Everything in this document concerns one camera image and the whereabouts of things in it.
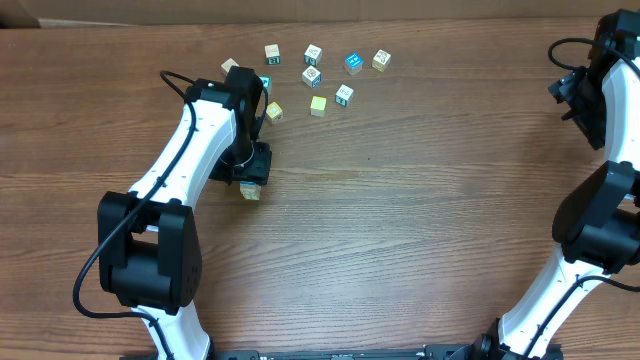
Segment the green 4 block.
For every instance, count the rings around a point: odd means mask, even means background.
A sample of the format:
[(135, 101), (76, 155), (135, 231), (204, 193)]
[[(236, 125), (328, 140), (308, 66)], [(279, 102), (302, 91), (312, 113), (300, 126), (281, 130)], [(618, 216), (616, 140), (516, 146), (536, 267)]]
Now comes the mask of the green 4 block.
[(271, 93), (271, 90), (272, 90), (272, 78), (270, 76), (266, 76), (266, 75), (260, 75), (259, 78), (263, 83), (263, 88), (268, 93)]

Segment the wooden block blue D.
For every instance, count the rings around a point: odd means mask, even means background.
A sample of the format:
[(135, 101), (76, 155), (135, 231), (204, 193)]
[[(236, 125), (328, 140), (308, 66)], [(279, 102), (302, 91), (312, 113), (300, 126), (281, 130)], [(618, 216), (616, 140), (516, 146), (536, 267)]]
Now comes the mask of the wooden block blue D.
[(322, 74), (316, 67), (309, 65), (302, 72), (302, 81), (310, 88), (316, 88), (322, 81)]

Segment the yellow top tilted block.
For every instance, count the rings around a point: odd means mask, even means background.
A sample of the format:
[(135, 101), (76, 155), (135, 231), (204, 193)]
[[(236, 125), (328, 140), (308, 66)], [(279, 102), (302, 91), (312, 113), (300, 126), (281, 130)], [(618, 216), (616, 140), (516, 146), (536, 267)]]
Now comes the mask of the yellow top tilted block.
[(283, 115), (283, 110), (277, 102), (272, 102), (267, 106), (266, 116), (271, 124), (279, 122)]

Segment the wooden block green side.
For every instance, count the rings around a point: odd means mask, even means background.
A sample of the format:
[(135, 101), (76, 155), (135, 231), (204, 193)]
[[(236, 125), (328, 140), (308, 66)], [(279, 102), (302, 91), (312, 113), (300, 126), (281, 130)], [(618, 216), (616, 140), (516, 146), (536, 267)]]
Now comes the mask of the wooden block green side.
[(352, 102), (353, 97), (354, 90), (351, 87), (342, 84), (335, 94), (335, 101), (343, 107), (348, 107)]

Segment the wooden block green E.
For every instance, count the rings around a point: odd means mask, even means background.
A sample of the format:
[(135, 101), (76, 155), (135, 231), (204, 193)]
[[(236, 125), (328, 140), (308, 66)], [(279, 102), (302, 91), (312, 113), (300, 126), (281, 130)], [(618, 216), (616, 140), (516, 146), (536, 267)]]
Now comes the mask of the wooden block green E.
[(281, 55), (277, 44), (265, 45), (264, 51), (268, 65), (278, 65), (281, 63)]

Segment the wooden block red side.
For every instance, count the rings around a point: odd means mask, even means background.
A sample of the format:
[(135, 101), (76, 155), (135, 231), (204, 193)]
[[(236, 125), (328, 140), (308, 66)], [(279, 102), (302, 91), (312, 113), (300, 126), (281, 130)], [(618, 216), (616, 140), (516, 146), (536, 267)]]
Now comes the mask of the wooden block red side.
[(221, 64), (221, 69), (223, 74), (227, 76), (233, 67), (238, 67), (238, 66), (239, 64), (233, 58), (229, 58)]

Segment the wooden block teal side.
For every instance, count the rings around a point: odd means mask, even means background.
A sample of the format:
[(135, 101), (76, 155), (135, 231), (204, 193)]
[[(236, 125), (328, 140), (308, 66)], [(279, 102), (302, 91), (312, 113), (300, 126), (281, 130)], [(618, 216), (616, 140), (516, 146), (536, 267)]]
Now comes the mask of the wooden block teal side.
[(316, 45), (310, 44), (304, 52), (304, 62), (311, 66), (317, 67), (322, 58), (322, 49)]

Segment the blue H block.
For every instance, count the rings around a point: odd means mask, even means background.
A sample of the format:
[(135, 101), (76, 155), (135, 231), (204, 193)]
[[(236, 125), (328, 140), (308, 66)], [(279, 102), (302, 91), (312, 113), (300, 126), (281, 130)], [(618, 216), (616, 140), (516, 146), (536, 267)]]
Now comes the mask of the blue H block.
[(362, 70), (363, 59), (359, 54), (351, 53), (345, 58), (344, 68), (350, 75), (355, 75)]

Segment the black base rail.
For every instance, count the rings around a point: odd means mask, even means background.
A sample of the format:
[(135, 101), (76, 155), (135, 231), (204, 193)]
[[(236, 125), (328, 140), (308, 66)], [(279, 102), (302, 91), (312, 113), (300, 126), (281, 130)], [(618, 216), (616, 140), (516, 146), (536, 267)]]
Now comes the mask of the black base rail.
[(421, 349), (309, 351), (259, 353), (255, 350), (215, 351), (215, 360), (450, 360), (462, 359), (470, 345), (427, 345)]

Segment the wooden block yellow side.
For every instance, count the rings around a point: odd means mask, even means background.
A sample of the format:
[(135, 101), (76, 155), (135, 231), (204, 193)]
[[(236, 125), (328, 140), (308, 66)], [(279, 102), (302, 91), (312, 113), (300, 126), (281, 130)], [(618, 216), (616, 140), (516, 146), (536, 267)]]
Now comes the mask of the wooden block yellow side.
[(391, 62), (391, 54), (380, 49), (372, 59), (372, 67), (379, 72), (384, 72)]

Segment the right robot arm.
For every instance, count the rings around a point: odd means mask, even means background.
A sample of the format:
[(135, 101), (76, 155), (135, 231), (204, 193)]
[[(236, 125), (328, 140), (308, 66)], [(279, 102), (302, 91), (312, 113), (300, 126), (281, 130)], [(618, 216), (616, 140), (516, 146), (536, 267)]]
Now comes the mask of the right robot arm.
[(588, 40), (589, 65), (568, 66), (549, 91), (569, 107), (603, 164), (561, 203), (554, 216), (556, 245), (525, 295), (455, 359), (559, 359), (551, 340), (586, 296), (639, 262), (639, 215), (620, 209), (639, 200), (639, 14), (603, 16)]

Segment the cardboard backdrop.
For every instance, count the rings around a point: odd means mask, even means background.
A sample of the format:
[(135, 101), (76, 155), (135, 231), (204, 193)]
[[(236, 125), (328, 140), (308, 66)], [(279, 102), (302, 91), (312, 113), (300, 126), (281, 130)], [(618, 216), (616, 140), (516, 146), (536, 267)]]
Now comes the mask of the cardboard backdrop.
[(1, 0), (8, 28), (599, 17), (639, 0)]

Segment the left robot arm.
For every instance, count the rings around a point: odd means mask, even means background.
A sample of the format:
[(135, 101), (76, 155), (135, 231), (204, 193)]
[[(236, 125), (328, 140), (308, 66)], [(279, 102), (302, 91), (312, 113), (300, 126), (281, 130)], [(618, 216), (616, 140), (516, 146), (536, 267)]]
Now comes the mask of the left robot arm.
[(181, 120), (154, 165), (127, 192), (101, 199), (87, 263), (124, 306), (120, 317), (143, 321), (155, 358), (212, 359), (194, 303), (202, 273), (194, 209), (209, 180), (267, 184), (272, 152), (256, 112), (268, 92), (254, 70), (233, 66), (224, 81), (191, 80), (178, 94)]

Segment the plain wooden block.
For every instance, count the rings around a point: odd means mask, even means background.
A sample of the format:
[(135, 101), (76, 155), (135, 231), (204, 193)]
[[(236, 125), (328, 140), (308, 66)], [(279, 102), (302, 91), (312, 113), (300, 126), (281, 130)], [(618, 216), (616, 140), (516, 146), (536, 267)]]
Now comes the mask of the plain wooden block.
[(244, 196), (259, 196), (261, 194), (262, 187), (253, 182), (241, 182), (240, 192)]

